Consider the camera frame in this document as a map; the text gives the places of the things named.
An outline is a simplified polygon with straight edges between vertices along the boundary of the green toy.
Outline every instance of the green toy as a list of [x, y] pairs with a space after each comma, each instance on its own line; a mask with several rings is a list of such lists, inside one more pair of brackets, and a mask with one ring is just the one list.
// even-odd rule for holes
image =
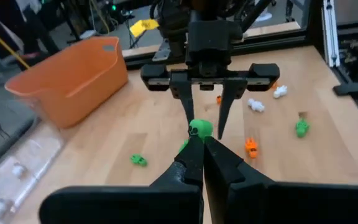
[[310, 125], [301, 118], [295, 125], [296, 135], [298, 138], [303, 138], [309, 131]]
[[[212, 136], [213, 125], [211, 122], [203, 120], [203, 119], [194, 119], [190, 121], [189, 124], [189, 136], [198, 136], [204, 142], [205, 137]], [[179, 152], [181, 152], [189, 142], [188, 139], [181, 145]]]
[[147, 166], [147, 160], [139, 154], [133, 154], [131, 156], [131, 161], [135, 165]]

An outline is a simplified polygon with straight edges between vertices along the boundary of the wooden table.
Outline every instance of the wooden table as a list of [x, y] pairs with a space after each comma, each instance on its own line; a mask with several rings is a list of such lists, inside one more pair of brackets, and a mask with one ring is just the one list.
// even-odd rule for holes
[[[273, 90], [245, 92], [231, 107], [221, 142], [273, 180], [358, 184], [358, 108], [350, 97], [335, 96], [332, 87], [339, 82], [319, 53], [302, 47], [241, 55], [229, 68], [246, 70], [251, 63], [277, 63], [278, 83], [288, 87], [288, 95], [275, 100]], [[214, 91], [195, 86], [195, 117], [216, 126], [220, 93], [219, 86]], [[262, 101], [265, 111], [251, 111], [249, 98]], [[311, 125], [303, 139], [294, 129], [299, 112], [307, 112]], [[41, 201], [67, 185], [149, 185], [172, 163], [187, 128], [179, 100], [169, 91], [148, 91], [139, 71], [129, 71], [129, 83], [76, 128], [13, 223], [37, 223]], [[260, 145], [253, 161], [244, 153], [249, 136]], [[132, 154], [142, 154], [149, 165], [133, 166]], [[211, 223], [204, 199], [204, 223]]]

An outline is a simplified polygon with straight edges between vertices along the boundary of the floor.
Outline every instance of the floor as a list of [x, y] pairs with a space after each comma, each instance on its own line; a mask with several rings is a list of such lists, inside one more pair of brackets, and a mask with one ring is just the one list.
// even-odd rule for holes
[[[253, 27], [269, 26], [274, 24], [281, 24], [285, 22], [285, 1], [278, 0], [276, 6], [270, 6], [268, 11], [272, 13], [273, 17], [267, 21], [257, 22]], [[139, 19], [149, 18], [149, 7], [143, 7], [136, 9], [132, 12], [135, 16], [129, 23], [134, 24]], [[293, 9], [293, 17], [298, 23], [300, 23], [302, 17], [302, 11], [296, 7]], [[56, 29], [50, 32], [50, 35], [56, 42], [59, 49], [64, 49], [68, 46], [67, 41], [73, 40], [73, 36], [70, 35], [70, 30], [66, 24], [58, 26]], [[123, 50], [129, 49], [129, 30], [122, 24], [118, 29], [109, 33], [110, 36], [116, 36], [120, 38], [121, 47]], [[139, 40], [136, 47], [145, 47], [155, 44], [160, 44], [162, 37], [157, 29], [150, 30]], [[14, 101], [14, 96], [8, 93], [3, 84], [6, 80], [20, 73], [20, 70], [16, 66], [10, 66], [7, 70], [0, 73], [0, 122], [2, 128], [10, 135], [14, 134], [15, 130], [19, 129], [26, 121], [34, 118], [34, 113], [19, 103]], [[0, 145], [3, 143], [3, 138], [0, 136]]]

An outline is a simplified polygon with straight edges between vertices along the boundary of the black metal frame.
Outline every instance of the black metal frame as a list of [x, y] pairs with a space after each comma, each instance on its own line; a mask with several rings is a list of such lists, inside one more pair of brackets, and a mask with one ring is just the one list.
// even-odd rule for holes
[[[323, 0], [310, 1], [309, 14], [307, 15], [308, 23], [306, 27], [298, 30], [290, 30], [286, 32], [278, 32], [273, 34], [260, 35], [257, 37], [248, 37], [243, 43], [233, 46], [232, 55], [253, 54], [265, 52], [269, 50], [289, 49], [294, 47], [302, 47], [313, 45], [320, 55], [324, 57], [324, 40], [322, 25], [322, 5]], [[358, 22], [353, 24], [339, 24], [338, 35], [349, 34], [350, 32], [358, 32]], [[146, 63], [155, 63], [152, 61], [155, 52], [131, 55], [125, 57], [128, 70], [140, 69]], [[170, 65], [174, 63], [183, 63], [185, 57], [170, 57], [163, 63]], [[340, 68], [333, 68], [338, 80], [341, 83], [349, 83], [351, 79]], [[358, 106], [358, 98], [353, 97]]]

